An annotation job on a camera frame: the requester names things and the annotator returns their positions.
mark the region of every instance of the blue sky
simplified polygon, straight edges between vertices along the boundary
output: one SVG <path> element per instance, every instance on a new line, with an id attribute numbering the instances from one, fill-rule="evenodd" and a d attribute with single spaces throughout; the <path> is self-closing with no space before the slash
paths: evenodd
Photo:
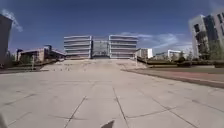
<path id="1" fill-rule="evenodd" d="M 140 37 L 138 47 L 190 49 L 188 20 L 208 15 L 223 0 L 0 0 L 1 13 L 14 20 L 9 49 L 51 44 L 63 50 L 71 35 Z"/>

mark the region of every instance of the stone pavement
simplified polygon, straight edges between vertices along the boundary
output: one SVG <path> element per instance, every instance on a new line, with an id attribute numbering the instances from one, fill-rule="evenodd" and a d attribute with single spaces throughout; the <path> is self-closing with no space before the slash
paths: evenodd
<path id="1" fill-rule="evenodd" d="M 1 74 L 0 112 L 9 128 L 224 127 L 223 89 L 120 70 L 134 64 L 74 60 Z"/>

